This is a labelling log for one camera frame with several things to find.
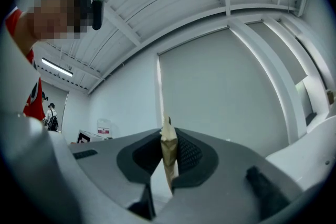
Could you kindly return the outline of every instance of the red shirt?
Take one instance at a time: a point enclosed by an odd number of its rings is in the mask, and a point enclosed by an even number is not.
[[[7,26],[8,32],[10,33],[12,37],[14,36],[15,26],[21,14],[22,14],[22,11],[19,10],[17,7],[15,7],[6,18],[6,26]],[[26,58],[36,69],[33,50],[30,50]],[[41,78],[38,79],[38,82],[36,82],[36,85],[34,86],[30,96],[28,97],[28,100],[27,100],[27,103],[26,103],[26,106],[23,112],[26,114],[26,116],[34,117],[40,121],[43,120],[43,118],[45,117],[43,106],[42,106]]]

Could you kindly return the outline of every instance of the black backpack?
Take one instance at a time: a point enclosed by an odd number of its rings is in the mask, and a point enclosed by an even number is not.
[[[57,120],[57,115],[54,116],[52,110],[51,111],[51,114],[53,115],[51,118],[50,118],[50,121],[48,123],[48,130],[49,131],[56,131],[57,128],[58,128],[58,120]]]

